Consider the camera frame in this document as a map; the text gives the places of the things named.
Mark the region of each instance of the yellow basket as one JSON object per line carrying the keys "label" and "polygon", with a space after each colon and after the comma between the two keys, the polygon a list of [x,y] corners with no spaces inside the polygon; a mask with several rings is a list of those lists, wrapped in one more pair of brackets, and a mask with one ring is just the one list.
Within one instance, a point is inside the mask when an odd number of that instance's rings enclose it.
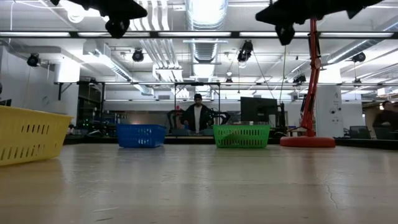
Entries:
{"label": "yellow basket", "polygon": [[0,166],[57,157],[71,118],[0,106]]}

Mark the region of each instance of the red circular base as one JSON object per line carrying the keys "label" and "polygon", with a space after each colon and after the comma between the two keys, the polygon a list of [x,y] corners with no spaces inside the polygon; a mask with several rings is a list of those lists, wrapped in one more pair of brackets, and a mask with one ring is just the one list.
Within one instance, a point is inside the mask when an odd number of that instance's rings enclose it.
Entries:
{"label": "red circular base", "polygon": [[282,137],[280,145],[286,147],[336,147],[333,138],[320,137]]}

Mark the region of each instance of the chair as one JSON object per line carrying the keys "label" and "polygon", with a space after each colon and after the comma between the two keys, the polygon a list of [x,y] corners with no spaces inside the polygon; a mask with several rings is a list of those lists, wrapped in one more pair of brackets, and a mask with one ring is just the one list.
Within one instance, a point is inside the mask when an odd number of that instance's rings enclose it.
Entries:
{"label": "chair", "polygon": [[396,140],[394,134],[391,133],[390,127],[373,127],[377,139],[379,140]]}
{"label": "chair", "polygon": [[367,126],[350,126],[349,136],[352,139],[370,139],[371,134]]}

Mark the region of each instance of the computer monitor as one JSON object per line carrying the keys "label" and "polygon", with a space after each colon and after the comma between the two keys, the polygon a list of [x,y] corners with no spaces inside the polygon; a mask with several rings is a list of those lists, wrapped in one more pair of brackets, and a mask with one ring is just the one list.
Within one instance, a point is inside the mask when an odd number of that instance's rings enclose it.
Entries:
{"label": "computer monitor", "polygon": [[0,101],[0,106],[11,106],[11,100]]}
{"label": "computer monitor", "polygon": [[272,114],[278,114],[277,100],[241,97],[241,121],[269,122]]}

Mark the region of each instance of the dark jacket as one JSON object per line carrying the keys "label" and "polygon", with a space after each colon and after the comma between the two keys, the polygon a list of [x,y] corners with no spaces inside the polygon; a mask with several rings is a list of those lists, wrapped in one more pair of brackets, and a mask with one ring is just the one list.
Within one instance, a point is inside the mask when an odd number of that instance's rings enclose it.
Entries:
{"label": "dark jacket", "polygon": [[[200,131],[207,128],[207,122],[209,122],[210,120],[209,112],[210,109],[207,106],[202,105],[200,111],[200,127],[199,127]],[[197,128],[195,124],[195,104],[189,106],[188,109],[182,115],[181,123],[183,124],[184,121],[188,121],[189,130],[196,131]]]}
{"label": "dark jacket", "polygon": [[373,121],[374,127],[382,126],[382,123],[388,122],[393,130],[398,130],[398,113],[394,111],[384,110],[376,116]]}

